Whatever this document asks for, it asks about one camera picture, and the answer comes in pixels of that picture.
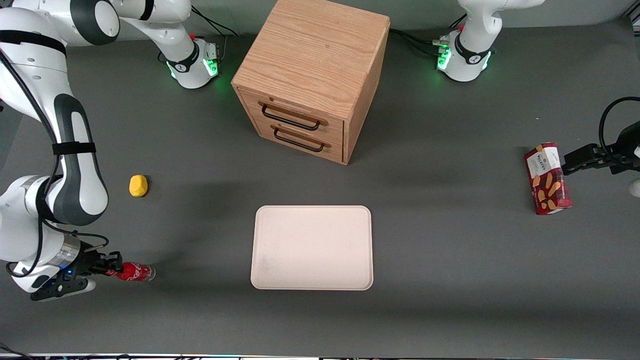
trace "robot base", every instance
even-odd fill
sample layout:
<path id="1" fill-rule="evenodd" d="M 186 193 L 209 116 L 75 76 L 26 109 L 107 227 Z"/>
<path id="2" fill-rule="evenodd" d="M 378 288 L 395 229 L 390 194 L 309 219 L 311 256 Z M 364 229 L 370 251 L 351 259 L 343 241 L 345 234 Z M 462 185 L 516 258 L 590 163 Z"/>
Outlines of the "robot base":
<path id="1" fill-rule="evenodd" d="M 460 34 L 460 31 L 454 30 L 447 35 L 440 37 L 440 42 L 444 44 L 453 44 L 456 37 Z M 444 72 L 452 80 L 466 83 L 467 81 L 475 80 L 480 73 L 486 69 L 486 66 L 491 57 L 491 52 L 484 58 L 480 59 L 477 64 L 469 65 L 466 59 L 459 54 L 455 48 L 447 46 L 443 53 L 438 58 L 438 65 L 436 69 Z"/>
<path id="2" fill-rule="evenodd" d="M 201 88 L 218 75 L 217 45 L 208 43 L 202 39 L 196 39 L 194 43 L 198 47 L 198 58 L 189 69 L 181 72 L 182 69 L 180 65 L 172 67 L 169 62 L 167 62 L 171 76 L 176 79 L 182 87 L 187 89 Z"/>

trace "black metal handle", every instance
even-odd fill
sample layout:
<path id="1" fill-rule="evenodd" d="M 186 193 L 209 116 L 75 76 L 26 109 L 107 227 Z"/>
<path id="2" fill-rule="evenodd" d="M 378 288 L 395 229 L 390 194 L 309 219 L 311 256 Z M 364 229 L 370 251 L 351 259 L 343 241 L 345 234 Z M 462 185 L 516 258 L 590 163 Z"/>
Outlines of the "black metal handle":
<path id="1" fill-rule="evenodd" d="M 300 129 L 304 129 L 304 130 L 315 131 L 315 130 L 318 130 L 318 127 L 320 126 L 320 121 L 316 121 L 316 124 L 314 126 L 307 126 L 307 125 L 299 124 L 295 121 L 287 120 L 283 117 L 272 115 L 267 112 L 267 104 L 262 105 L 262 114 L 268 117 L 269 119 L 277 120 L 285 124 L 299 127 Z"/>
<path id="2" fill-rule="evenodd" d="M 309 151 L 313 151 L 313 152 L 321 152 L 324 149 L 324 144 L 323 143 L 320 144 L 320 147 L 311 147 L 311 146 L 307 146 L 307 145 L 305 145 L 303 143 L 295 142 L 293 140 L 290 140 L 290 139 L 287 139 L 287 138 L 283 138 L 282 136 L 278 136 L 278 131 L 279 130 L 280 129 L 277 128 L 277 127 L 273 130 L 273 136 L 275 136 L 275 138 L 278 139 L 278 140 L 282 140 L 284 142 L 288 142 L 291 145 L 299 146 L 299 147 L 301 147 L 303 149 L 306 149 L 306 150 L 309 150 Z"/>

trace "table surface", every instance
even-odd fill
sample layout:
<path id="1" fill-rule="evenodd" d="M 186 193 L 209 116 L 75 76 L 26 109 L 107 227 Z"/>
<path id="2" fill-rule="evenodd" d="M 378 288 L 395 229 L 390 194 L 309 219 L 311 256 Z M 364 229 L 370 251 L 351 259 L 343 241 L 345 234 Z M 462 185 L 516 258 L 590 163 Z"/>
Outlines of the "table surface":
<path id="1" fill-rule="evenodd" d="M 637 174 L 574 174 L 574 207 L 538 217 L 523 160 L 541 142 L 561 153 L 596 142 L 604 108 L 638 94 L 627 20 L 505 29 L 472 83 L 391 36 L 348 167 L 258 137 L 230 86 L 252 40 L 230 38 L 221 77 L 199 90 L 180 88 L 151 42 L 69 51 L 110 194 L 84 230 L 158 275 L 97 277 L 94 291 L 46 303 L 0 276 L 1 341 L 25 352 L 640 357 L 640 199 L 626 190 Z M 611 140 L 634 115 L 633 104 L 611 113 Z M 25 119 L 0 185 L 51 164 L 44 130 Z M 143 199 L 127 191 L 134 174 L 151 180 Z M 268 204 L 367 206 L 372 288 L 253 288 L 255 212 Z"/>

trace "yellow object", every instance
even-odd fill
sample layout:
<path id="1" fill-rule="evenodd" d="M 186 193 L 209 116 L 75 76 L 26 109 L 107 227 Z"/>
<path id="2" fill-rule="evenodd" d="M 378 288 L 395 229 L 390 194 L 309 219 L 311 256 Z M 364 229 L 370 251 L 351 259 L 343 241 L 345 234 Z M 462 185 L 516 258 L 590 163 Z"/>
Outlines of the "yellow object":
<path id="1" fill-rule="evenodd" d="M 129 181 L 129 193 L 134 197 L 143 197 L 149 190 L 147 178 L 144 175 L 133 175 Z"/>

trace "box label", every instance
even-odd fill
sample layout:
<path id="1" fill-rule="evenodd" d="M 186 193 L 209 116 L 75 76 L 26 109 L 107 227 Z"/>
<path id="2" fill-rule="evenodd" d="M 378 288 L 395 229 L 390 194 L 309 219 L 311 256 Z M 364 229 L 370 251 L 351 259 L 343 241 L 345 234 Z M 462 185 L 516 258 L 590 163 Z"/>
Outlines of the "box label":
<path id="1" fill-rule="evenodd" d="M 527 159 L 531 179 L 542 176 L 555 168 L 560 168 L 560 159 L 555 147 L 546 147 Z"/>

